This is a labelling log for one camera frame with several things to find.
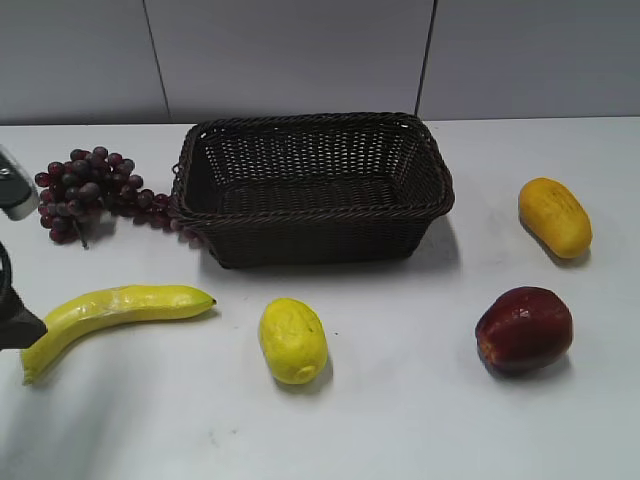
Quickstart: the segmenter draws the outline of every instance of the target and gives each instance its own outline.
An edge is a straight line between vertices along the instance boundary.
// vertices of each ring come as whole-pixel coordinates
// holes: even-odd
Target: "dark brown basket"
[[[453,206],[429,130],[404,113],[193,127],[172,206],[223,267],[408,257]]]

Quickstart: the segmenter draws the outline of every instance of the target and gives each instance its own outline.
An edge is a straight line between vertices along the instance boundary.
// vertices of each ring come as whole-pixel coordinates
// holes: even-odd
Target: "bunch of grapes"
[[[50,230],[51,240],[61,244],[80,238],[87,248],[89,224],[107,210],[133,217],[137,225],[149,223],[152,228],[181,232],[184,241],[199,246],[198,236],[172,218],[169,196],[142,189],[144,180],[133,174],[134,169],[133,160],[96,147],[91,152],[75,149],[69,161],[52,162],[46,172],[36,174],[36,184],[44,188],[38,207],[40,223]]]

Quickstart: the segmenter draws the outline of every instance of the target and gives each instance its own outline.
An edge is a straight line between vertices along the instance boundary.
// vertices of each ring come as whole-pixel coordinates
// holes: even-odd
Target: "lemon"
[[[329,357],[318,315],[292,298],[267,306],[260,321],[260,344],[271,374],[291,385],[313,380]]]

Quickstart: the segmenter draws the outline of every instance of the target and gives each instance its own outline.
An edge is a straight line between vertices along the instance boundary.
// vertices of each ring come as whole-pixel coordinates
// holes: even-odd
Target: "banana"
[[[35,382],[72,342],[88,333],[126,323],[179,320],[206,312],[216,301],[182,285],[129,285],[81,295],[44,319],[48,332],[21,353],[24,383]]]

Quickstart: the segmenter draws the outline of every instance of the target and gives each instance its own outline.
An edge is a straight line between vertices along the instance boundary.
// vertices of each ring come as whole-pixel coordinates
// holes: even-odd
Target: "plastic fruit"
[[[215,303],[207,293],[182,285],[130,285],[81,295],[49,313],[44,319],[48,332],[22,351],[24,383],[36,381],[69,344],[88,333],[126,323],[181,320]]]
[[[313,380],[329,357],[320,319],[291,298],[279,298],[267,306],[260,321],[260,344],[271,374],[292,385]]]
[[[478,348],[499,372],[526,373],[552,364],[573,341],[567,306],[550,290],[519,287],[500,296],[476,326]]]
[[[520,191],[522,222],[560,258],[576,258],[591,245],[587,212],[561,183],[536,178]]]

